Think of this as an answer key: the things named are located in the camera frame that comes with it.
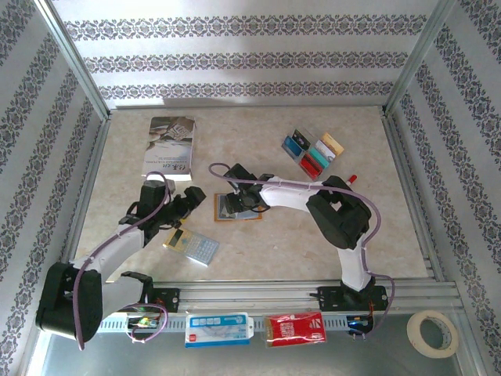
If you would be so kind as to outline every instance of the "tape roll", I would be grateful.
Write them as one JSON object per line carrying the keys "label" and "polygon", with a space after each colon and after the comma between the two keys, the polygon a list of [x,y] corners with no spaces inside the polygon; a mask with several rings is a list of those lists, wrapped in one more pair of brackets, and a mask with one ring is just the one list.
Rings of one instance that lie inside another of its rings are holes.
{"label": "tape roll", "polygon": [[[421,335],[421,324],[425,320],[435,323],[442,332],[442,345],[436,349],[428,345]],[[414,349],[428,358],[448,358],[456,353],[460,344],[454,324],[440,312],[422,311],[414,314],[407,323],[407,336]]]}

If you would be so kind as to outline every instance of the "metal frame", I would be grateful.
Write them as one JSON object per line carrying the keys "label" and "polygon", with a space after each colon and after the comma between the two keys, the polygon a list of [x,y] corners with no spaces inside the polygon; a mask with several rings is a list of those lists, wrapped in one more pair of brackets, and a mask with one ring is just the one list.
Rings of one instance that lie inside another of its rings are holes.
{"label": "metal frame", "polygon": [[[77,205],[75,221],[70,229],[70,242],[63,255],[63,261],[73,258],[80,234],[83,228],[85,214],[91,198],[92,189],[99,170],[99,162],[103,154],[108,129],[110,127],[110,110],[106,106],[95,82],[86,69],[83,59],[71,41],[63,22],[59,18],[54,5],[50,0],[34,0],[55,39],[61,46],[62,52],[77,78],[89,97],[92,105],[103,120],[97,140],[97,147],[90,161],[91,167],[86,177],[81,199]],[[405,162],[402,146],[395,134],[395,125],[389,114],[395,110],[398,101],[413,78],[414,72],[421,63],[426,51],[433,42],[435,35],[445,18],[456,3],[456,0],[439,0],[427,24],[421,33],[410,57],[405,64],[400,77],[395,83],[392,93],[384,110],[381,111],[381,120],[387,136],[391,155],[395,162],[398,177],[404,191],[405,200],[413,220],[417,240],[427,268],[431,271],[429,278],[396,280],[395,300],[389,314],[413,314],[423,309],[435,309],[445,313],[456,325],[462,343],[456,354],[463,374],[485,375],[477,343],[467,315],[464,311],[460,294],[454,282],[444,282],[442,269],[434,252],[426,220],[420,209],[416,190],[412,183],[409,166]],[[390,284],[385,280],[378,280],[388,292]],[[184,331],[182,323],[190,313],[235,312],[245,310],[252,317],[262,317],[265,314],[283,313],[290,311],[318,310],[318,302],[310,296],[316,293],[316,288],[322,285],[339,285],[339,280],[310,280],[310,281],[198,281],[198,282],[166,282],[155,283],[155,287],[176,287],[181,289],[179,312],[171,314],[172,323],[164,331]],[[344,313],[325,313],[324,320],[335,320],[343,317]],[[121,320],[124,314],[118,313],[103,321],[101,332],[109,330],[106,323],[111,320]],[[33,328],[29,337],[29,346],[24,353],[22,367],[23,374],[38,374],[40,361],[45,358],[49,346],[50,335]]]}
{"label": "metal frame", "polygon": [[409,208],[410,217],[413,221],[417,241],[420,245],[421,252],[423,253],[423,258],[425,263],[428,261],[431,264],[431,269],[433,270],[435,279],[437,281],[444,281],[445,278],[442,273],[442,268],[440,267],[437,253],[433,247],[426,219],[424,218],[424,213],[421,210],[417,191],[413,184],[413,177],[411,175],[410,168],[405,161],[402,145],[398,141],[398,137],[395,134],[395,123],[391,117],[386,117],[383,114],[381,116],[381,121],[383,123],[384,132],[386,133],[391,156],[393,157],[393,161],[397,169],[398,178],[400,179],[400,185],[402,186],[402,190],[404,192],[405,201],[407,202],[407,207]]}
{"label": "metal frame", "polygon": [[[378,280],[390,288],[386,281]],[[460,335],[461,345],[456,353],[457,363],[464,375],[487,375],[473,332],[464,312],[460,293],[454,282],[436,282],[431,278],[396,280],[395,300],[389,314],[414,314],[424,309],[436,309],[448,316]],[[256,331],[263,331],[262,317],[273,313],[318,310],[318,303],[310,296],[318,286],[339,285],[338,280],[312,281],[221,281],[221,282],[169,282],[156,283],[154,287],[181,288],[179,312],[169,314],[165,333],[180,333],[185,330],[186,315],[191,313],[246,311],[254,318]],[[343,331],[346,313],[324,313],[328,331]],[[99,333],[124,332],[129,316],[137,313],[115,313],[105,319]],[[31,363],[23,374],[39,374],[40,364],[45,359],[49,339],[43,333],[34,347]]]}
{"label": "metal frame", "polygon": [[104,102],[101,93],[97,89],[97,85],[92,79],[84,60],[75,47],[70,35],[64,27],[63,21],[59,18],[56,8],[51,0],[33,0],[42,17],[44,18],[49,30],[52,32],[54,39],[57,40],[61,52],[63,53],[71,70],[75,73],[78,82],[84,89],[85,95],[90,99],[94,109],[99,114],[99,118],[104,121],[108,118],[110,110]]}
{"label": "metal frame", "polygon": [[398,101],[404,95],[407,86],[409,86],[409,83],[413,79],[414,73],[423,61],[424,55],[426,55],[428,49],[433,43],[433,40],[437,36],[438,30],[442,27],[442,24],[445,22],[445,19],[455,4],[456,0],[438,0],[437,5],[433,9],[433,12],[431,12],[428,22],[424,25],[424,29],[421,31],[421,34],[417,39],[417,42],[414,45],[404,68],[402,69],[401,74],[398,76],[398,79],[391,90],[388,101],[384,106],[384,113],[386,115],[392,114],[395,110]]}
{"label": "metal frame", "polygon": [[104,145],[106,144],[110,124],[111,115],[103,120],[99,130],[96,148],[89,162],[90,169],[85,177],[84,185],[81,189],[80,200],[77,204],[77,211],[75,212],[74,221],[71,223],[70,232],[68,234],[69,242],[66,248],[63,249],[61,262],[68,262],[77,254],[78,242],[80,241],[81,231],[84,228],[85,215],[87,214],[88,204],[91,200],[92,190],[94,189],[94,182],[96,181],[97,171],[99,170],[99,164],[103,156]]}

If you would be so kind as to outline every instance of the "calculator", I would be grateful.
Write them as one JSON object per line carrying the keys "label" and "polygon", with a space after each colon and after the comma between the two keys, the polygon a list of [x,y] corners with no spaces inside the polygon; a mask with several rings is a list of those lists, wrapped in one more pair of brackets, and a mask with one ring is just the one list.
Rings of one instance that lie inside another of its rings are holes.
{"label": "calculator", "polygon": [[177,229],[174,234],[164,242],[164,247],[184,254],[204,266],[208,266],[219,248],[219,242],[209,239],[199,233],[189,230]]}

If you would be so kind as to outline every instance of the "red box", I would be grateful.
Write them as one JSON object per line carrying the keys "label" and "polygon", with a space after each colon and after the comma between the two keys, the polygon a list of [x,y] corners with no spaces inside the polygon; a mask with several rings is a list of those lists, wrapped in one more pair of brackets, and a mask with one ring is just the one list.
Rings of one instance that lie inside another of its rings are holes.
{"label": "red box", "polygon": [[266,345],[280,347],[326,341],[321,312],[291,313],[265,317]]}
{"label": "red box", "polygon": [[312,179],[316,179],[323,171],[322,168],[320,167],[320,164],[318,164],[315,160],[313,160],[313,158],[310,157],[308,154],[306,154],[303,157],[303,159],[301,159],[299,165],[303,168],[303,170],[305,170],[308,176]]}

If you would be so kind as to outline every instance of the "beige floor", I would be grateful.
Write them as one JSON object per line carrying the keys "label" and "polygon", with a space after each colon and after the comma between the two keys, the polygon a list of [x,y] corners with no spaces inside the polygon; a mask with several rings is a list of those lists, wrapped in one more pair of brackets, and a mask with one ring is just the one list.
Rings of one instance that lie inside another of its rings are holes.
{"label": "beige floor", "polygon": [[206,268],[162,247],[167,233],[128,259],[125,270],[156,281],[172,280],[314,280],[341,278],[335,248],[322,236],[309,213],[273,208],[261,221],[214,222],[214,193],[228,193],[228,183],[207,171],[214,161],[241,163],[259,176],[308,177],[281,149],[297,127],[316,136],[329,132],[345,152],[327,175],[359,179],[352,187],[380,208],[383,225],[369,244],[369,267],[393,277],[427,277],[395,165],[376,107],[266,107],[189,110],[119,110],[114,112],[77,255],[92,250],[112,233],[128,206],[139,198],[146,137],[153,116],[196,117],[193,184],[207,195],[185,228],[220,242]]}

